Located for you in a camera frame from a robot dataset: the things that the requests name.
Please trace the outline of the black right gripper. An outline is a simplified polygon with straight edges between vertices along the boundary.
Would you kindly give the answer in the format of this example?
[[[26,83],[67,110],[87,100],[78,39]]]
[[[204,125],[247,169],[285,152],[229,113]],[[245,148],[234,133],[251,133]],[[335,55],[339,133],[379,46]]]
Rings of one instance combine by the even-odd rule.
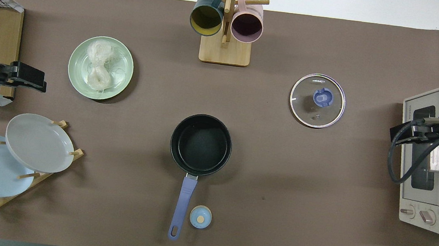
[[[390,128],[390,143],[399,144],[433,144],[439,139],[439,120],[416,119]]]

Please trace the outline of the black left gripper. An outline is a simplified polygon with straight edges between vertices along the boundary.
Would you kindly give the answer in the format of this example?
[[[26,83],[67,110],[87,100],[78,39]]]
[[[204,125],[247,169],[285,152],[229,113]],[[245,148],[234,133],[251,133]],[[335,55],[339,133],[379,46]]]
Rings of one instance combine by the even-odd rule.
[[[44,72],[25,63],[0,64],[0,85],[19,86],[47,92]]]

